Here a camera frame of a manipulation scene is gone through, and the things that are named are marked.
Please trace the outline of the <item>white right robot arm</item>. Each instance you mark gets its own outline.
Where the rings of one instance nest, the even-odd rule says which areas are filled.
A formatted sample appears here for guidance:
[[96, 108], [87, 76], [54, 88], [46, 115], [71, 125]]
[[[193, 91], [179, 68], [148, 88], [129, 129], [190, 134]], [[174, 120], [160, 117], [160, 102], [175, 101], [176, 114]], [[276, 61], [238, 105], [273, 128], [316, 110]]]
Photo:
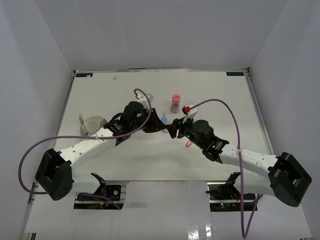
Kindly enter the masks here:
[[232, 182], [225, 188], [226, 195], [236, 200], [248, 187], [248, 193], [270, 195], [284, 204], [298, 207], [309, 188], [312, 178], [290, 153], [267, 155], [237, 147], [214, 134], [206, 120], [175, 119], [166, 126], [172, 138], [186, 137], [202, 150], [212, 162], [243, 167], [258, 175], [247, 184]]

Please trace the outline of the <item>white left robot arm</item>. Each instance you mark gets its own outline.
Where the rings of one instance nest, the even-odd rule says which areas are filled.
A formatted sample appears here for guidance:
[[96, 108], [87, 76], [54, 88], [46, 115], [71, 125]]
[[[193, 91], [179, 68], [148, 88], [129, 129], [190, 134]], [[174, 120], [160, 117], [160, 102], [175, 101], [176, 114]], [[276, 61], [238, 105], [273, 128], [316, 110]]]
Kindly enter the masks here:
[[155, 133], [165, 127], [154, 108], [147, 110], [141, 103], [131, 101], [122, 113], [115, 115], [98, 130], [93, 139], [82, 140], [60, 151], [53, 148], [47, 150], [35, 179], [54, 201], [61, 200], [70, 192], [90, 194], [99, 200], [105, 196], [107, 182], [96, 173], [79, 174], [77, 169], [129, 139], [136, 129]]

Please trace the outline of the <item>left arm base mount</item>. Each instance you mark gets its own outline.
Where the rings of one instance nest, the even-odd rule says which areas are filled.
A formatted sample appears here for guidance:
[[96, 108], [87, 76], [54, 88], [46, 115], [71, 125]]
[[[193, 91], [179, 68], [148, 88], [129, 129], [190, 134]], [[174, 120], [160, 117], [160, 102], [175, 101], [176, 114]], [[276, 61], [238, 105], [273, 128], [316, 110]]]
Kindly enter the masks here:
[[126, 198], [126, 186], [106, 185], [103, 190], [94, 194], [103, 198], [78, 194], [73, 208], [75, 210], [121, 210]]

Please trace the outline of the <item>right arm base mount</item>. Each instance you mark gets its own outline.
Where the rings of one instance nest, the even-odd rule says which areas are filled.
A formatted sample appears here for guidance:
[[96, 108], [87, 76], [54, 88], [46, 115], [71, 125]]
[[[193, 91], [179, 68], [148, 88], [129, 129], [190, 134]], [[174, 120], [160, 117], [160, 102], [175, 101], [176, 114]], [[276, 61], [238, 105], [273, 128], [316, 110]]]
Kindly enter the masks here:
[[212, 213], [241, 211], [241, 193], [233, 185], [208, 184], [206, 193]]

